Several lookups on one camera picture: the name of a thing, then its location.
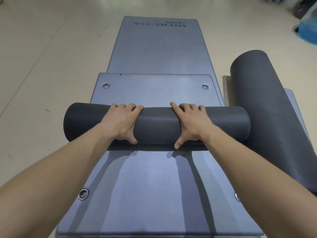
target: forearm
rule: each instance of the forearm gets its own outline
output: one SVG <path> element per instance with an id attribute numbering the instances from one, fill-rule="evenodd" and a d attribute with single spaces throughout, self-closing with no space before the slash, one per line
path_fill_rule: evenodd
<path id="1" fill-rule="evenodd" d="M 268 237 L 316 237 L 314 195 L 218 127 L 203 142 Z"/>
<path id="2" fill-rule="evenodd" d="M 3 237 L 21 237 L 37 233 L 43 226 L 55 227 L 112 142 L 113 138 L 104 133 L 95 126 L 0 188 Z"/>

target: foam roller pad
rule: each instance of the foam roller pad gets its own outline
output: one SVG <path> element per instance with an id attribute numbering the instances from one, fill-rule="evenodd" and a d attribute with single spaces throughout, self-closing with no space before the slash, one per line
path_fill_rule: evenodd
<path id="1" fill-rule="evenodd" d="M 64 117 L 64 133 L 69 141 L 76 139 L 96 124 L 108 112 L 110 106 L 102 104 L 74 103 Z M 250 119 L 241 107 L 206 107 L 212 122 L 237 141 L 245 141 L 250 132 Z M 114 140 L 108 150 L 173 151 L 181 134 L 181 124 L 172 108 L 144 108 L 134 126 L 138 143 Z M 187 141 L 182 150 L 207 150 L 203 142 Z"/>
<path id="2" fill-rule="evenodd" d="M 251 120 L 245 145 L 317 192 L 316 154 L 266 53 L 240 55 L 230 73 L 235 105 Z"/>

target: hand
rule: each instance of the hand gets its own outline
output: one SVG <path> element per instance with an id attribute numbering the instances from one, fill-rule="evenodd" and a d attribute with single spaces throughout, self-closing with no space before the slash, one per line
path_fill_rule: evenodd
<path id="1" fill-rule="evenodd" d="M 211 129 L 216 126 L 211 122 L 207 116 L 204 105 L 181 103 L 177 106 L 171 102 L 174 112 L 180 119 L 182 124 L 182 134 L 175 143 L 175 149 L 178 149 L 187 140 L 202 140 L 208 137 Z"/>
<path id="2" fill-rule="evenodd" d="M 113 103 L 100 124 L 114 139 L 128 140 L 131 144 L 136 144 L 138 141 L 133 135 L 133 128 L 143 109 L 142 105 L 136 106 L 133 103 L 128 106 L 124 103 L 119 106 Z"/>

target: right hand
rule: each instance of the right hand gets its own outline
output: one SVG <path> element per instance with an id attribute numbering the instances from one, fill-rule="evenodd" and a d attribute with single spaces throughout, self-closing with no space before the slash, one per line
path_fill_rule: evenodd
<path id="1" fill-rule="evenodd" d="M 204 141 L 216 126 L 207 116 L 204 105 L 181 103 L 177 106 L 174 102 L 170 102 L 174 112 L 180 119 L 182 124 L 182 134 L 176 141 L 174 147 L 178 149 L 187 140 Z"/>

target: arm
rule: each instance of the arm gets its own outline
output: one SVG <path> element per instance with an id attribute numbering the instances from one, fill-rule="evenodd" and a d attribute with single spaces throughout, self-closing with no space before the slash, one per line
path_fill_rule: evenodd
<path id="1" fill-rule="evenodd" d="M 182 124 L 175 144 L 202 140 L 268 238 L 317 237 L 317 198 L 262 156 L 212 124 L 205 107 L 171 103 Z"/>
<path id="2" fill-rule="evenodd" d="M 100 124 L 22 171 L 0 188 L 2 237 L 48 237 L 114 139 L 137 140 L 143 106 L 111 105 Z"/>

